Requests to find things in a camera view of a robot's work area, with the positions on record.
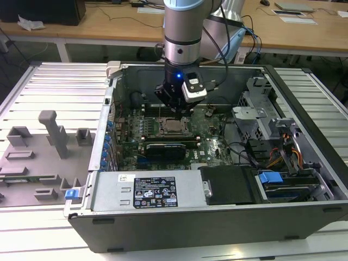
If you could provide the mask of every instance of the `red wire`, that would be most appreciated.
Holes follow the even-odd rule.
[[[274,148],[274,149],[270,152],[270,161],[271,161],[271,159],[272,159],[272,153],[273,153],[274,151],[276,151],[276,150],[278,150],[278,148]]]

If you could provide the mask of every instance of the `blue clip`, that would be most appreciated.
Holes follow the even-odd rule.
[[[65,192],[65,199],[66,200],[78,200],[78,189],[68,189]]]
[[[282,183],[283,179],[279,172],[265,171],[259,174],[262,183]]]

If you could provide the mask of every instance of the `black box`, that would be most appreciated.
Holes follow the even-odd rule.
[[[17,22],[18,15],[26,20],[77,26],[86,13],[84,0],[0,0],[0,19]]]

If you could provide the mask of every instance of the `power supply label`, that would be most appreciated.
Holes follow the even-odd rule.
[[[175,177],[135,178],[134,208],[177,207]]]

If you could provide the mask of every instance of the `wooden desk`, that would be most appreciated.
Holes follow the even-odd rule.
[[[318,25],[285,23],[280,16],[272,12],[279,10],[274,2],[303,3],[313,9],[323,8],[328,11],[348,10],[348,4],[345,3],[270,0],[270,6],[265,7],[259,4],[259,1],[246,0],[242,15],[250,15],[253,18],[254,31],[263,42],[261,52],[348,57],[348,18],[330,15],[325,10],[319,9],[312,13],[312,19]],[[244,18],[244,23],[251,27],[248,17]],[[251,36],[244,37],[239,52],[248,52],[249,49],[245,47],[252,46],[252,43]]]
[[[144,24],[157,27],[153,28],[131,18],[118,18],[110,21],[107,15],[93,6],[95,5],[86,5],[86,14],[78,26],[45,24],[45,29],[31,32],[22,29],[17,23],[0,22],[0,27],[15,41],[55,43],[61,61],[66,63],[71,61],[66,44],[153,47],[163,41],[163,14],[138,13],[138,9],[132,8],[130,5],[100,7],[111,18],[132,17]],[[5,36],[0,34],[1,39],[6,40]],[[2,51],[6,52],[6,47],[2,46]]]
[[[271,10],[278,9],[274,1],[270,0],[271,5],[265,7],[259,4],[259,0],[246,0],[243,8],[243,15],[250,15],[253,18],[254,30],[262,38],[262,52],[348,57],[348,18],[317,10],[313,13],[313,20],[318,25],[285,23],[279,16],[265,13],[273,15]],[[336,11],[348,9],[348,4],[344,3],[308,0],[277,0],[277,2],[305,3],[313,9],[325,8]],[[111,18],[132,17],[158,27],[152,28],[130,18],[110,21],[99,8],[93,8],[93,4],[87,6],[86,15],[79,26],[46,24],[46,29],[31,32],[22,29],[16,23],[0,23],[0,26],[13,40],[55,43],[63,62],[70,61],[66,44],[154,46],[163,40],[162,14],[140,14],[137,8],[132,8],[130,5],[100,7]],[[248,27],[251,26],[247,17],[244,21]],[[247,53],[252,43],[251,36],[246,36],[239,53]]]

